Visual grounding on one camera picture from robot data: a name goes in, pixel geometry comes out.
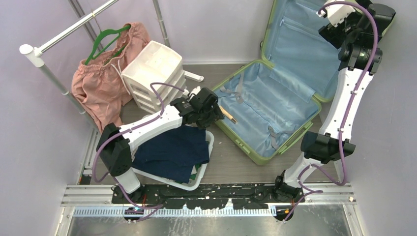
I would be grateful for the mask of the white perforated plastic basket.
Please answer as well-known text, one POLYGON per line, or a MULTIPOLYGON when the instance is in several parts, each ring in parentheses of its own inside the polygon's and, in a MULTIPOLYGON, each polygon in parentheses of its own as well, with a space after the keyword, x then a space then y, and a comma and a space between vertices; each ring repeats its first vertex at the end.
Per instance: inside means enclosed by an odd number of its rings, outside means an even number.
MULTIPOLYGON (((212 149, 213 149, 213 143, 214 143, 214 135, 207 130, 206 130, 206 140, 208 140, 210 142, 210 144, 209 144, 209 154, 211 155, 211 152, 212 152, 212 149)), ((203 176, 206 172, 207 165, 208 164, 203 164, 202 165, 202 167, 197 172, 197 176, 196 176, 195 180, 189 179, 189 181, 185 182, 185 183, 177 182, 177 181, 167 179, 167 178, 164 178, 164 177, 158 177, 158 176, 155 176, 155 175, 148 174, 146 172, 137 170, 135 168, 133 168, 133 171, 135 173, 141 175, 141 176, 156 180, 160 183, 164 183, 164 184, 171 185, 171 186, 174 186, 174 187, 177 187, 177 188, 180 188, 180 189, 191 191, 191 190, 196 189, 200 185, 201 180, 202 180, 202 178, 203 178, 203 176)))

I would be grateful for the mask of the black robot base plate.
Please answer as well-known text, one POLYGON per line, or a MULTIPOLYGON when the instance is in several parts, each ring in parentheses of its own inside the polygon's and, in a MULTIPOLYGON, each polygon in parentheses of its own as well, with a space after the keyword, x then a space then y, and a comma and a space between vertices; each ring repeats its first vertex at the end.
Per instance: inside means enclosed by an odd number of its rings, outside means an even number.
POLYGON ((273 183, 200 184, 188 191, 167 184, 147 184, 130 194, 136 204, 162 205, 165 209, 264 209, 268 204, 291 204, 303 195, 300 188, 284 192, 273 183))

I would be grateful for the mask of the navy blue garment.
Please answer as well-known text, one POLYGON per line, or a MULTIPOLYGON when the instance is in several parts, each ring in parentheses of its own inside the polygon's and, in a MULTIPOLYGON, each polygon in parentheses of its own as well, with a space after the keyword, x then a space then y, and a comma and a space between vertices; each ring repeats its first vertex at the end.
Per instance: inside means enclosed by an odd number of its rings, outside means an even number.
POLYGON ((181 126, 140 145, 132 167, 158 177, 188 182, 193 167, 209 162, 206 130, 181 126))

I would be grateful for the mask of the green hard-shell suitcase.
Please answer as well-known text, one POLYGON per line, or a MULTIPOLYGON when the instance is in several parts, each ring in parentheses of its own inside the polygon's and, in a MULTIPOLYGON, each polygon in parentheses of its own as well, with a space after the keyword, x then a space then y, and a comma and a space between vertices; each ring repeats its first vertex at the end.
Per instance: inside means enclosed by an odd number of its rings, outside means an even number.
POLYGON ((333 102, 339 50, 318 30, 326 0, 274 1, 261 58, 242 67, 214 91, 238 122, 217 125, 256 164, 267 164, 309 131, 322 104, 333 102))

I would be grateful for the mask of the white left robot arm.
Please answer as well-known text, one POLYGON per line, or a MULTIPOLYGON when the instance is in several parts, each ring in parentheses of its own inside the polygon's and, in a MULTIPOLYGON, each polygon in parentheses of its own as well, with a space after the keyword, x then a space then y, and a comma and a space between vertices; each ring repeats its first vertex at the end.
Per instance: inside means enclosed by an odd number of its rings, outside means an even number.
POLYGON ((117 127, 105 126, 96 147, 96 157, 105 164, 108 173, 116 179, 124 196, 132 203, 143 198, 142 184, 132 167, 134 151, 145 142, 167 131, 195 124, 206 129, 224 119, 218 105, 218 96, 209 88, 196 87, 175 98, 159 112, 139 121, 117 127))

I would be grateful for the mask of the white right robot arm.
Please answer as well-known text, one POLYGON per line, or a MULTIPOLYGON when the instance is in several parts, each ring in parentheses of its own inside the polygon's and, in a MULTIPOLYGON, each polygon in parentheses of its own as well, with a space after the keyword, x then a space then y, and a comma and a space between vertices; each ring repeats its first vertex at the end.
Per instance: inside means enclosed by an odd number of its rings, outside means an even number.
POLYGON ((318 11, 328 20, 319 35, 339 50, 338 84, 328 116, 318 132, 308 131, 301 142, 301 155, 277 176, 273 195, 279 202, 303 194, 305 179, 330 161, 344 162, 356 146, 351 130, 363 94, 381 64, 378 47, 396 12, 369 0, 329 0, 318 11))

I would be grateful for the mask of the white plastic drawer organizer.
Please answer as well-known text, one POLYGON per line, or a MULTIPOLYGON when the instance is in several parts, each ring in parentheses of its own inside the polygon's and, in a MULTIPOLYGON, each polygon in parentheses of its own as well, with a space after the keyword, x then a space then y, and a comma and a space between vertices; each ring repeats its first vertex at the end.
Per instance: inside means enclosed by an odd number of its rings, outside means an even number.
POLYGON ((182 56, 153 40, 122 71, 122 76, 137 106, 151 114, 161 110, 161 102, 151 89, 151 83, 159 83, 153 87, 165 105, 181 97, 181 90, 186 89, 182 56))

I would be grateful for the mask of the dark green garment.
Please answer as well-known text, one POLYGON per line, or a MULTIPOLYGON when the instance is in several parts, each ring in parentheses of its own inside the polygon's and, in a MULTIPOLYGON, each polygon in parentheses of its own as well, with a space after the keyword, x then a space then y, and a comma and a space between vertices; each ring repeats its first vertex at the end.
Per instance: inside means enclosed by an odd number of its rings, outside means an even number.
POLYGON ((198 170, 202 167, 203 164, 209 163, 209 144, 208 140, 205 141, 205 144, 200 143, 194 148, 195 157, 193 158, 193 168, 190 174, 190 179, 195 180, 198 170))

